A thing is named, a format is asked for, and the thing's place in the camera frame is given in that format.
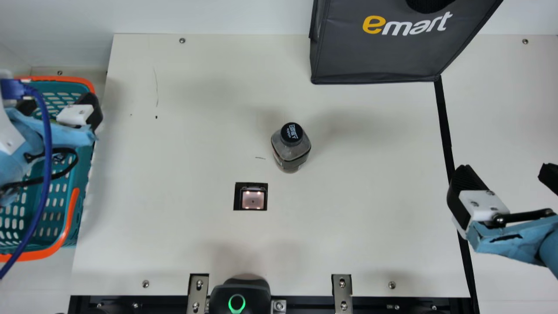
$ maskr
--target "bottle label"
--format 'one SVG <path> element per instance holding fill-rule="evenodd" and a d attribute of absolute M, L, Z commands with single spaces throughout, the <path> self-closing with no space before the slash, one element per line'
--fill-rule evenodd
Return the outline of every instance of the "bottle label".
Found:
<path fill-rule="evenodd" d="M 299 139 L 299 135 L 296 133 L 296 128 L 294 124 L 288 126 L 287 135 L 292 139 Z"/>

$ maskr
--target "teal plastic basket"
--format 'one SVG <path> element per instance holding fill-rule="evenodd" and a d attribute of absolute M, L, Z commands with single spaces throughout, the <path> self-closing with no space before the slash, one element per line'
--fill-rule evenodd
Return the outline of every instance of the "teal plastic basket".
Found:
<path fill-rule="evenodd" d="M 29 85 L 42 93 L 51 119 L 55 119 L 60 110 L 74 103 L 83 93 L 89 92 L 88 85 L 93 89 L 91 83 L 87 84 L 83 79 L 76 79 L 83 84 L 40 80 L 38 77 L 32 79 Z M 39 109 L 33 112 L 33 116 L 41 118 Z M 61 246 L 76 244 L 93 147 L 78 148 L 76 152 L 79 156 L 78 164 L 66 176 L 51 182 L 45 211 L 18 261 L 42 259 L 52 255 Z M 54 162 L 53 173 L 64 170 L 73 159 L 74 156 L 69 154 L 61 162 Z M 44 161 L 35 164 L 24 180 L 42 176 L 43 167 Z M 0 261 L 8 260 L 21 242 L 37 210 L 41 189 L 42 184 L 25 187 L 15 202 L 6 208 L 0 208 Z"/>

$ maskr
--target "white table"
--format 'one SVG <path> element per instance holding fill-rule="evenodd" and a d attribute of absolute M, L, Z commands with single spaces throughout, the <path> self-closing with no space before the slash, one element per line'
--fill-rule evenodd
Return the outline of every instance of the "white table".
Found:
<path fill-rule="evenodd" d="M 431 83 L 312 85 L 306 36 L 180 37 L 114 37 L 72 294 L 254 273 L 329 296 L 350 273 L 356 296 L 469 296 Z M 291 120 L 313 147 L 285 174 Z M 235 182 L 268 183 L 268 211 L 233 212 Z"/>
<path fill-rule="evenodd" d="M 537 179 L 558 163 L 558 37 L 478 36 L 442 75 L 455 165 L 470 164 L 512 212 L 558 210 Z M 481 313 L 556 313 L 542 267 L 472 253 Z"/>

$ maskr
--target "emart bag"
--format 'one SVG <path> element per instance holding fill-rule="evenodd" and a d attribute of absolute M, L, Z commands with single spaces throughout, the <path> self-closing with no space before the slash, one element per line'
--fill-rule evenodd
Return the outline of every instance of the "emart bag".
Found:
<path fill-rule="evenodd" d="M 314 0 L 311 80 L 436 80 L 502 0 Z"/>

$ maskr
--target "black cable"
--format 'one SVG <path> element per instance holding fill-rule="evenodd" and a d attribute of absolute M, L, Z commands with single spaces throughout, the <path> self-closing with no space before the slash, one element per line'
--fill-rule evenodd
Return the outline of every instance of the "black cable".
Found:
<path fill-rule="evenodd" d="M 64 170 L 52 174 L 50 176 L 51 180 L 56 180 L 56 179 L 60 179 L 63 176 L 67 175 L 77 164 L 79 161 L 79 157 L 78 157 L 78 153 L 75 151 L 75 149 L 72 148 L 53 148 L 52 149 L 52 153 L 53 154 L 72 154 L 75 156 L 74 160 L 71 162 L 71 164 L 69 164 Z M 36 155 L 33 156 L 33 159 L 39 158 L 44 156 L 45 153 L 42 153 L 41 155 Z M 38 178 L 33 178 L 33 179 L 29 179 L 26 181 L 19 181 L 19 182 L 12 182 L 12 183 L 8 183 L 5 184 L 4 186 L 2 186 L 2 188 L 0 189 L 0 191 L 7 191 L 9 189 L 16 189 L 16 188 L 23 188 L 23 187 L 28 187 L 30 185 L 35 185 L 35 184 L 41 184 L 44 181 L 45 177 L 38 177 Z"/>

